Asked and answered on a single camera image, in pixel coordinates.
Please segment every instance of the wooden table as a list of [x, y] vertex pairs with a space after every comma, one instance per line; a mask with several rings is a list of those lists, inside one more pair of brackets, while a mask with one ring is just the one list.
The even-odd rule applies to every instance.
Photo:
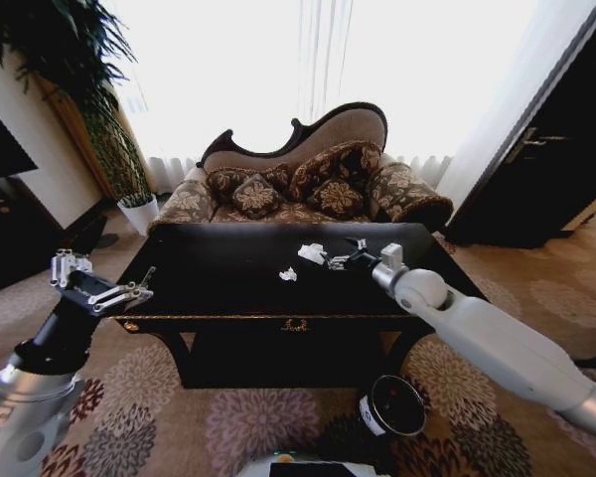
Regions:
[[[398, 242], [408, 266], [435, 270], [483, 297], [417, 224], [162, 225], [120, 278], [137, 281], [156, 266], [153, 298], [115, 318], [128, 333], [151, 334], [168, 347], [184, 388], [359, 387], [397, 372], [432, 329], [399, 308], [369, 273], [333, 271], [297, 255], [312, 242], [349, 254], [346, 237], [366, 239], [375, 255]], [[290, 266], [296, 282], [278, 276]], [[402, 332], [388, 356], [381, 331]], [[190, 332], [191, 348], [182, 336]]]

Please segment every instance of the door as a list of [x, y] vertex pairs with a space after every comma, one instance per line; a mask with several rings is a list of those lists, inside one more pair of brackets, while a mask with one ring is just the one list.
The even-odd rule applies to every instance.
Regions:
[[539, 246], [595, 198], [596, 31], [447, 237]]

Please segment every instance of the white flower pot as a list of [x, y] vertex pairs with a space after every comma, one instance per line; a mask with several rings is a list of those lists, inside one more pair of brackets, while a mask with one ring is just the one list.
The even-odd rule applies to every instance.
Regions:
[[148, 235], [148, 226], [159, 214], [159, 207], [157, 206], [157, 199], [154, 194], [152, 195], [152, 201], [139, 207], [123, 207], [121, 202], [117, 203], [117, 207], [121, 209], [126, 219], [130, 221], [132, 227], [143, 236]]

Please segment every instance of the patterned cushion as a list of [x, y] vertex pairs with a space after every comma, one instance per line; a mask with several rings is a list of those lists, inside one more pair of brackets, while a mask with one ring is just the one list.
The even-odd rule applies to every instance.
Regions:
[[184, 181], [161, 208], [148, 231], [159, 224], [209, 222], [217, 206], [212, 191], [203, 182]]
[[377, 168], [380, 155], [379, 147], [368, 141], [347, 141], [325, 149], [296, 169], [288, 196], [293, 201], [303, 202], [314, 189], [338, 175], [363, 190]]
[[357, 191], [363, 191], [369, 177], [377, 170], [381, 150], [367, 141], [349, 141], [338, 146], [340, 155], [340, 177], [345, 179]]
[[329, 179], [307, 199], [312, 209], [338, 220], [346, 220], [360, 213], [362, 195], [342, 179]]
[[284, 193], [289, 186], [289, 165], [278, 164], [264, 171], [241, 169], [238, 167], [222, 167], [208, 175], [208, 185], [215, 192], [221, 204], [229, 204], [231, 195], [245, 179], [260, 174], [276, 191]]
[[418, 222], [431, 232], [443, 226], [453, 212], [453, 203], [438, 195], [403, 163], [384, 166], [369, 179], [370, 216], [379, 221]]
[[254, 174], [236, 188], [232, 202], [248, 218], [260, 219], [278, 209], [282, 196], [260, 174]]
[[[213, 223], [225, 222], [255, 222], [248, 219], [242, 213], [237, 211], [233, 205], [220, 206], [217, 212], [212, 217]], [[322, 224], [327, 222], [337, 222], [335, 219], [325, 216], [324, 214], [312, 211], [306, 204], [299, 204], [297, 202], [283, 202], [280, 207], [260, 219], [259, 222], [269, 222], [275, 224]], [[355, 223], [369, 223], [367, 216], [353, 217], [350, 221]]]

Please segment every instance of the sheer curtain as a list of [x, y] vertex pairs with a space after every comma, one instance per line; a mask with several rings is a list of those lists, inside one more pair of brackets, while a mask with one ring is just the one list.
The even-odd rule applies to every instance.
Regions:
[[386, 152], [438, 173], [538, 1], [109, 0], [138, 61], [121, 65], [130, 81], [116, 87], [144, 155], [165, 159], [151, 161], [162, 190], [228, 128], [270, 151], [292, 117], [310, 123], [356, 100], [384, 110]]

